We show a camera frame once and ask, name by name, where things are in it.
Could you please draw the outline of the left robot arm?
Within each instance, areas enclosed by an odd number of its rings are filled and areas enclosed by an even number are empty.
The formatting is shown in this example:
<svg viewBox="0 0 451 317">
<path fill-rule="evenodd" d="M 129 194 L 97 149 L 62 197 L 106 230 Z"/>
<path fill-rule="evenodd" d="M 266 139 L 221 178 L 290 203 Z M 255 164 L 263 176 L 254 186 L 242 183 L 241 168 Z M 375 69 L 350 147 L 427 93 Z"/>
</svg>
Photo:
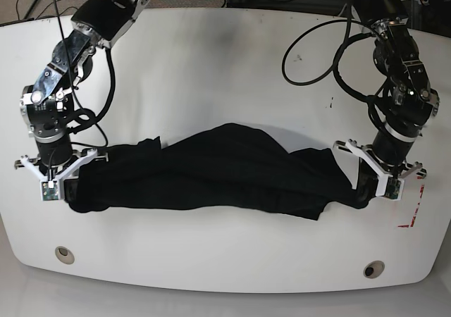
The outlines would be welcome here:
<svg viewBox="0 0 451 317">
<path fill-rule="evenodd" d="M 357 203 L 368 204 L 375 197 L 398 200 L 407 175 L 425 175 L 421 164 L 410 166 L 406 157 L 438 112 L 440 98 L 431 88 L 419 48 L 406 26 L 402 1 L 347 0 L 347 4 L 347 19 L 355 17 L 367 31 L 345 37 L 333 59 L 333 76 L 348 95 L 367 105 L 378 131 L 370 145 L 347 144 L 359 158 Z M 349 45 L 369 37 L 375 38 L 373 61 L 385 82 L 375 94 L 365 96 L 343 80 L 338 65 Z"/>
</svg>

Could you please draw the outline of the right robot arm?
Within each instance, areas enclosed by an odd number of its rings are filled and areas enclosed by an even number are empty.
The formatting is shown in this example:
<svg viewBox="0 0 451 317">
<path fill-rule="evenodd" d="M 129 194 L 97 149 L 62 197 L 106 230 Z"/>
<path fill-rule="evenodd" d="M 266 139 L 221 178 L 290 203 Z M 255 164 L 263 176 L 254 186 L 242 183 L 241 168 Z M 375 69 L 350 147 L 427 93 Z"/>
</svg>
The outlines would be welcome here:
<svg viewBox="0 0 451 317">
<path fill-rule="evenodd" d="M 15 168 L 26 168 L 39 180 L 43 201 L 64 200 L 72 193 L 79 169 L 96 159 L 107 159 L 106 146 L 81 144 L 70 138 L 98 126 L 116 90 L 111 50 L 137 21 L 150 0 L 87 0 L 71 18 L 73 29 L 54 47 L 51 60 L 33 85 L 24 88 L 20 112 L 38 155 L 21 156 Z M 75 94 L 92 72 L 92 57 L 103 49 L 109 67 L 110 90 L 103 108 L 94 113 L 81 106 Z"/>
</svg>

